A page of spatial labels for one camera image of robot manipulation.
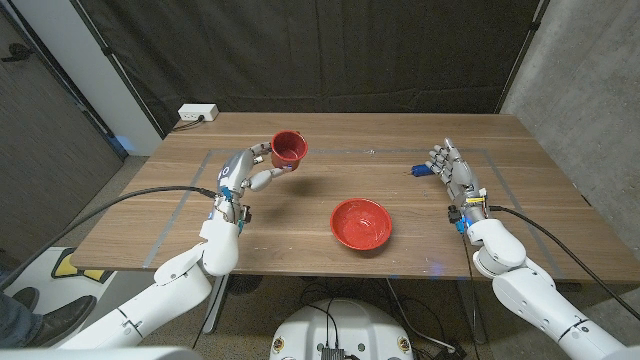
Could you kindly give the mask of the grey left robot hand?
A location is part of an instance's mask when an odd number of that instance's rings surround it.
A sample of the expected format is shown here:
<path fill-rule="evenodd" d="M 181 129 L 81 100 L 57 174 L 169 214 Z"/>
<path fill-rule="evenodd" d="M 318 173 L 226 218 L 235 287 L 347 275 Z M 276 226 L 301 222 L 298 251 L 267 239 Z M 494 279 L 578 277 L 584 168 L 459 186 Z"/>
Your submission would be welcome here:
<path fill-rule="evenodd" d="M 292 165 L 273 167 L 251 175 L 253 167 L 272 153 L 271 144 L 263 142 L 241 150 L 222 166 L 217 177 L 217 192 L 221 197 L 215 208 L 223 213 L 226 222 L 237 224 L 241 219 L 241 202 L 246 189 L 257 192 L 266 188 L 274 178 L 293 171 Z"/>

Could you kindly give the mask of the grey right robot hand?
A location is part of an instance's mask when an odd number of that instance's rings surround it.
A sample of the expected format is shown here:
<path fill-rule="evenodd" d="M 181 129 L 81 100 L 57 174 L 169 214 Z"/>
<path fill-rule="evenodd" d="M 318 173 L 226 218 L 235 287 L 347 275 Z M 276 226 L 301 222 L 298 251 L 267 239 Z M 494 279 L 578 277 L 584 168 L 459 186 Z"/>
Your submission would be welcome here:
<path fill-rule="evenodd" d="M 452 140 L 445 138 L 444 145 L 435 145 L 429 156 L 427 167 L 440 177 L 462 216 L 471 224 L 487 219 L 486 191 Z"/>

